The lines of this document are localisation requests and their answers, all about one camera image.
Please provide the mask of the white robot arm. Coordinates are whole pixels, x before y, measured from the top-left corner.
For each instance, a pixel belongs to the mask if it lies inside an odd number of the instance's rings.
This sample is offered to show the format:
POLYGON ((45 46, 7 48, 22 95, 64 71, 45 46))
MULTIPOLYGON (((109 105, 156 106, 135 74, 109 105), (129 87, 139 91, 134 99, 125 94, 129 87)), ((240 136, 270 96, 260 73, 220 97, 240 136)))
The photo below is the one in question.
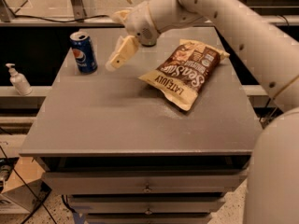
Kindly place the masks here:
POLYGON ((299 224, 299 43, 238 0, 150 0, 111 19, 144 45, 209 19, 282 110, 253 149, 244 224, 299 224))

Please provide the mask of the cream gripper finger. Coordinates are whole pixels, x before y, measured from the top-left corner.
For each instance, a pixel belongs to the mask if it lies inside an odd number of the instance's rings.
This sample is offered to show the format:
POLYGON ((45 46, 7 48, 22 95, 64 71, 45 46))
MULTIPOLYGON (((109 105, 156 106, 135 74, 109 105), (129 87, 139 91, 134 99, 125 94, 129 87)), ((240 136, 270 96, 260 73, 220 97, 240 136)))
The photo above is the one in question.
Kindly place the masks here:
POLYGON ((106 62, 108 71, 115 71, 127 63, 138 51, 139 41, 133 35, 120 36, 117 40, 114 51, 106 62))
POLYGON ((130 9, 124 9, 124 10, 120 10, 117 11, 115 13, 113 13, 110 18, 121 25, 124 25, 126 23, 127 17, 130 14, 131 10, 130 9))

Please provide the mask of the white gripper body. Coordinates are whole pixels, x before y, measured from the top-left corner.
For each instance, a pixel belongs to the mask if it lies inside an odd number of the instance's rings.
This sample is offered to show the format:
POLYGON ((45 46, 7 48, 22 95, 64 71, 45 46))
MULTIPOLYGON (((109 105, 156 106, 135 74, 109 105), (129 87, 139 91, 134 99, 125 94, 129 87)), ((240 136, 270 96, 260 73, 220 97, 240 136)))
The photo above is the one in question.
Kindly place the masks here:
POLYGON ((160 36, 150 15, 150 5, 147 1, 129 11, 124 26, 128 34, 135 36, 145 47, 155 46, 160 36))

